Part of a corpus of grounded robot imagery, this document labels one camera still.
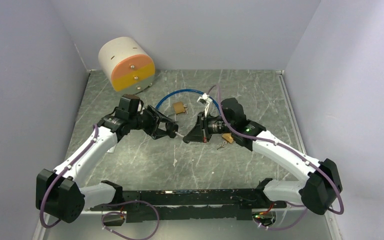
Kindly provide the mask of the black padlock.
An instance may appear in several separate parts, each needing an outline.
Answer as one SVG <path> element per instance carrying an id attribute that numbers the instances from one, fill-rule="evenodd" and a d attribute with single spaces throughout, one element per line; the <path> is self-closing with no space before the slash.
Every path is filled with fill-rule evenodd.
<path id="1" fill-rule="evenodd" d="M 165 123 L 166 135 L 173 139 L 177 136 L 179 126 L 176 122 L 166 122 Z"/>

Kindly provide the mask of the long shackle brass padlock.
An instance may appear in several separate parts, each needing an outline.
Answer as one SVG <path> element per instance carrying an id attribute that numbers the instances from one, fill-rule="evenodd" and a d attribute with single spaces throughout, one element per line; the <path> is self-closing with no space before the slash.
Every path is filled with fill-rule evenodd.
<path id="1" fill-rule="evenodd" d="M 221 137 L 222 137 L 222 139 L 223 139 L 224 141 L 226 141 L 226 142 L 229 143 L 229 144 L 232 144 L 232 143 L 235 141 L 235 140 L 233 139 L 231 133 L 223 133 L 223 134 L 221 135 Z"/>

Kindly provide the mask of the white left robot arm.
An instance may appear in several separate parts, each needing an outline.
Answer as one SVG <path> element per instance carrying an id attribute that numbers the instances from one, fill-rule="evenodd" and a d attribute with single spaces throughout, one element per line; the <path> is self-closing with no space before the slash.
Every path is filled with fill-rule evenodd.
<path id="1" fill-rule="evenodd" d="M 39 220 L 49 229 L 64 221 L 72 223 L 85 209 L 107 206 L 117 210 L 125 201 L 122 186 L 108 180 L 84 187 L 81 183 L 105 153 L 116 146 L 131 131 L 142 130 L 153 140 L 175 138 L 179 126 L 175 120 L 145 106 L 136 95 L 124 94 L 110 114 L 93 125 L 86 141 L 53 170 L 43 169 L 36 177 L 36 208 Z M 45 214 L 55 217 L 49 224 Z"/>

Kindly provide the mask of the blue cable lock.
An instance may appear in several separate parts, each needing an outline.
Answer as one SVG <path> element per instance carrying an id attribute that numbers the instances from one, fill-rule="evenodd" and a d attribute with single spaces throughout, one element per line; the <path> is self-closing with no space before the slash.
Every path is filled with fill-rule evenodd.
<path id="1" fill-rule="evenodd" d="M 155 106 L 157 110 L 160 110 L 161 107 L 163 107 L 163 110 L 165 107 L 169 107 L 171 104 L 174 102 L 184 102 L 186 101 L 186 105 L 193 106 L 196 105 L 196 100 L 202 95 L 206 95 L 206 98 L 208 100 L 211 100 L 212 104 L 214 105 L 215 109 L 219 111 L 219 104 L 218 102 L 210 96 L 209 93 L 203 92 L 201 90 L 197 89 L 191 89 L 191 88 L 184 88 L 184 89 L 179 89 L 175 90 L 173 92 L 168 93 L 166 96 L 164 96 Z"/>

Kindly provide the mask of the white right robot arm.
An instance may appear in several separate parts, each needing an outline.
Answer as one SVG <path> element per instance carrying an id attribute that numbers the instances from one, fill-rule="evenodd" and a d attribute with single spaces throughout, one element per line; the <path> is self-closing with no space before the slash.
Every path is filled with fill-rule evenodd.
<path id="1" fill-rule="evenodd" d="M 296 181 L 264 180 L 254 195 L 258 206 L 266 208 L 272 202 L 284 201 L 324 215 L 334 211 L 331 205 L 335 200 L 343 205 L 343 187 L 334 161 L 308 156 L 281 141 L 261 124 L 247 119 L 235 98 L 221 101 L 219 116 L 200 112 L 183 141 L 207 143 L 214 134 L 231 134 L 239 146 L 268 157 L 296 177 Z"/>

